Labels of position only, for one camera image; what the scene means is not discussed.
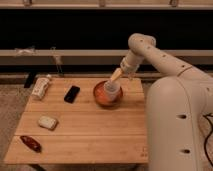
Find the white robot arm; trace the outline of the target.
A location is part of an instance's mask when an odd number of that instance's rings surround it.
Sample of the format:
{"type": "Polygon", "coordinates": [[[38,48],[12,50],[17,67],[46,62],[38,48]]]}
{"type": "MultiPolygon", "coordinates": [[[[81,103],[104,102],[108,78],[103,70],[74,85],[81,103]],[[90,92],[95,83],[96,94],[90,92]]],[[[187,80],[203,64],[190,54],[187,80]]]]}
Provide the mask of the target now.
{"type": "Polygon", "coordinates": [[[124,71],[146,60],[164,75],[146,98],[149,171],[203,171],[199,118],[213,113],[213,77],[158,49],[152,36],[135,33],[128,46],[124,71]]]}

